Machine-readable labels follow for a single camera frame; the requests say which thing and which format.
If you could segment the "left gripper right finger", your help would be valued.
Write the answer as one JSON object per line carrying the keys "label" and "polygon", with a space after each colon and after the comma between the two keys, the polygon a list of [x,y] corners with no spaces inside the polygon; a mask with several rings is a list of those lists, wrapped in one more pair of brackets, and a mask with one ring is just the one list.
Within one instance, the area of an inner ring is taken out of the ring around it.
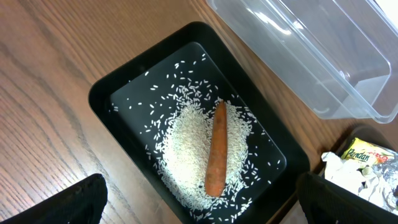
{"label": "left gripper right finger", "polygon": [[397,224],[397,215],[311,172],[301,174],[296,187],[309,223]]}

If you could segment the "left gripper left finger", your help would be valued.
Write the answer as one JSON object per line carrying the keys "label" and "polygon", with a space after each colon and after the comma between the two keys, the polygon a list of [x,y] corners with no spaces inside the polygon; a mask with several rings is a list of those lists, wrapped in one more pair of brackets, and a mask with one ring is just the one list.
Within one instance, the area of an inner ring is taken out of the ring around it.
{"label": "left gripper left finger", "polygon": [[93,174],[1,223],[99,224],[107,201],[104,177]]}

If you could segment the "white tissue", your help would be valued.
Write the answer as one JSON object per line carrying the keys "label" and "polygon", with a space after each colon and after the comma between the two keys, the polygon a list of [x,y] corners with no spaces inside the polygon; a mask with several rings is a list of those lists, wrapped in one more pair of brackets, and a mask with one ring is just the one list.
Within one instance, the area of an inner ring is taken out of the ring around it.
{"label": "white tissue", "polygon": [[322,154],[324,178],[352,194],[397,215],[397,161],[361,168],[353,159]]}

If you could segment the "yellow green snack wrapper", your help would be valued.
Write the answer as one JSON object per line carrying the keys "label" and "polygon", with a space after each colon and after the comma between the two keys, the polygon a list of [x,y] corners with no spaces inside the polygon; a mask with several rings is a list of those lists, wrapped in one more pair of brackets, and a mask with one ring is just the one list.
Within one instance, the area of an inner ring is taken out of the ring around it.
{"label": "yellow green snack wrapper", "polygon": [[360,138],[354,138],[341,158],[352,159],[359,163],[361,168],[364,168],[393,160],[396,155],[395,151],[363,141]]}

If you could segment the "orange carrot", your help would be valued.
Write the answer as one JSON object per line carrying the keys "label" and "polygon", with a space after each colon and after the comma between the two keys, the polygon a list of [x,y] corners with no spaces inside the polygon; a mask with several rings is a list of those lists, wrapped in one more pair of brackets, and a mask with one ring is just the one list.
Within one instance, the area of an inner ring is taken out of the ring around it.
{"label": "orange carrot", "polygon": [[224,101],[219,102],[213,118],[213,130],[208,165],[205,175],[205,192],[220,197],[226,184],[228,157],[227,115]]}

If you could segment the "pile of white rice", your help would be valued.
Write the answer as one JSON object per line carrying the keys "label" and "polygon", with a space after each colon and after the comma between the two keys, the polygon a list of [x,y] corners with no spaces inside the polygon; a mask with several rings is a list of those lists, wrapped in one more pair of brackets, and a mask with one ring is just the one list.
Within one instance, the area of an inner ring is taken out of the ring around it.
{"label": "pile of white rice", "polygon": [[[226,185],[205,192],[216,106],[228,119]],[[204,51],[177,53],[110,96],[110,110],[144,145],[144,157],[197,223],[237,223],[282,171],[284,156]]]}

